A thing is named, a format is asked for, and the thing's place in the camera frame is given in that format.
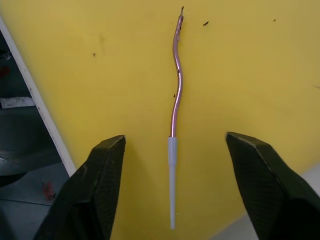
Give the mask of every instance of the yellow surface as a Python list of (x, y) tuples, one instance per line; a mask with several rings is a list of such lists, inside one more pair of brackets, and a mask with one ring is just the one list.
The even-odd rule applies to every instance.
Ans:
[[(167, 137), (182, 5), (171, 231)], [(269, 142), (299, 173), (319, 160), (319, 9), (316, 0), (0, 0), (76, 166), (126, 134), (113, 240), (205, 240), (239, 217), (225, 131)]]

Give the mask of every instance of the white trim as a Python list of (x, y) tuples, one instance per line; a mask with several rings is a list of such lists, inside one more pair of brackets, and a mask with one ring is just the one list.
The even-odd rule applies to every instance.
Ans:
[(46, 105), (44, 103), (44, 101), (41, 98), (41, 95), (37, 89), (37, 86), (35, 84), (35, 81), (33, 80), (33, 78), (30, 75), (30, 72), (28, 71), (25, 62), (23, 61), (17, 46), (15, 45), (2, 17), (0, 16), (0, 30), (4, 36), (4, 39), (6, 41), (6, 43), (8, 44), (11, 53), (14, 57), (14, 60), (16, 62), (16, 64), (18, 65), (18, 68), (23, 76), (23, 79), (26, 83), (26, 86), (28, 87), (30, 94), (35, 102), (35, 105), (38, 108), (38, 111), (42, 117), (42, 120), (46, 126), (46, 128), (48, 129), (48, 132), (54, 142), (54, 145), (62, 159), (62, 162), (64, 164), (64, 167), (67, 171), (67, 173), (69, 174), (69, 176), (73, 175), (76, 172), (76, 167), (69, 155), (69, 152), (67, 150), (66, 145), (64, 144), (64, 141), (62, 140), (58, 129), (55, 125), (55, 123), (53, 122), (48, 109), (46, 108)]

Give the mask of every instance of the white edge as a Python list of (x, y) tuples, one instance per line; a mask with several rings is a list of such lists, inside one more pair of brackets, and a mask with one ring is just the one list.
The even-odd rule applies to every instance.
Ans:
[(42, 120), (46, 126), (46, 128), (48, 129), (48, 132), (54, 142), (54, 145), (61, 157), (61, 160), (64, 164), (64, 167), (67, 171), (67, 173), (69, 174), (69, 176), (72, 176), (75, 172), (76, 172), (76, 167), (70, 157), (70, 154), (67, 150), (67, 147), (64, 143), (64, 141), (62, 140), (58, 129), (54, 123), (54, 121), (52, 120), (49, 111), (43, 101), (43, 99), (41, 98), (41, 95), (38, 91), (38, 88), (35, 84), (35, 81), (33, 80), (33, 78), (31, 77), (30, 72), (28, 71), (25, 62), (23, 61), (17, 46), (15, 45), (2, 17), (0, 16), (0, 30), (4, 36), (4, 39), (6, 41), (6, 43), (8, 44), (10, 51), (14, 57), (14, 60), (16, 62), (16, 64), (18, 65), (18, 68), (23, 76), (23, 79), (26, 83), (26, 86), (28, 87), (30, 94), (35, 102), (35, 105), (37, 106), (37, 109), (42, 117)]

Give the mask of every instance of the yellow wall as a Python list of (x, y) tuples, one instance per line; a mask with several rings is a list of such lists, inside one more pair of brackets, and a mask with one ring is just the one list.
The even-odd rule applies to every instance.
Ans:
[[(167, 137), (182, 5), (171, 231)], [(269, 142), (299, 173), (319, 160), (319, 9), (316, 0), (0, 0), (76, 166), (99, 141), (126, 134), (113, 240), (208, 239), (239, 217), (225, 131)]]

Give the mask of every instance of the gray floor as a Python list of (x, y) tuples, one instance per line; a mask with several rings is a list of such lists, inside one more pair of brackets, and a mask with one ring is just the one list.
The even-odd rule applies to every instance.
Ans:
[(69, 178), (62, 163), (28, 172), (19, 181), (0, 188), (0, 240), (32, 240), (53, 200), (43, 186), (58, 193)]

